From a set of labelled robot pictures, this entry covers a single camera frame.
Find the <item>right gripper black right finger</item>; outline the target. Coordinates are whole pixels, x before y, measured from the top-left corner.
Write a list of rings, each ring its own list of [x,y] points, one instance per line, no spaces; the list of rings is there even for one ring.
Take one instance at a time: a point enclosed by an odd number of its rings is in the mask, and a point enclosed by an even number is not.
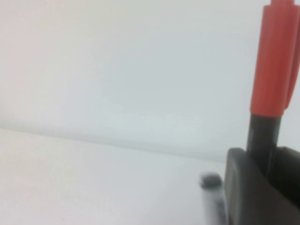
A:
[[[288,148],[277,148],[270,182],[293,204],[300,203],[300,153]]]

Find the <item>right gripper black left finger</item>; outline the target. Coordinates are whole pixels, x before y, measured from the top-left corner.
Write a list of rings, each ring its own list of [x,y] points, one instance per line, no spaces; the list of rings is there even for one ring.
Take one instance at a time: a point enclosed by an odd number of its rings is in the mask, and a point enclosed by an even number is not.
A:
[[[268,176],[264,176],[254,160],[243,149],[232,148],[228,151],[225,196],[230,224],[298,225],[300,223],[300,204],[293,204],[272,186],[270,172]]]

